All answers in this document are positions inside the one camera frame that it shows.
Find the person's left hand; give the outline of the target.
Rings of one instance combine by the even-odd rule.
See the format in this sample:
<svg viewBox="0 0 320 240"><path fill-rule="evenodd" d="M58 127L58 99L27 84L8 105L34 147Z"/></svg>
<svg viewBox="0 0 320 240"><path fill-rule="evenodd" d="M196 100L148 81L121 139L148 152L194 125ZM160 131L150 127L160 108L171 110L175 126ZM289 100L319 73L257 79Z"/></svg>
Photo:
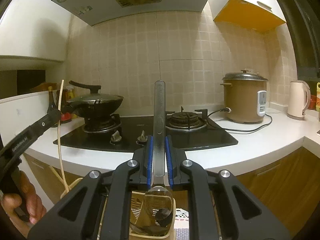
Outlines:
<svg viewBox="0 0 320 240"><path fill-rule="evenodd" d="M18 217L15 209L22 204L22 200L25 200L26 208L29 213L29 223L33 225L47 213L47 210L42 204L41 198L36 194L34 185L23 171L20 171L20 187L22 196L15 193L3 194L1 206L15 228L27 238L30 226Z"/></svg>

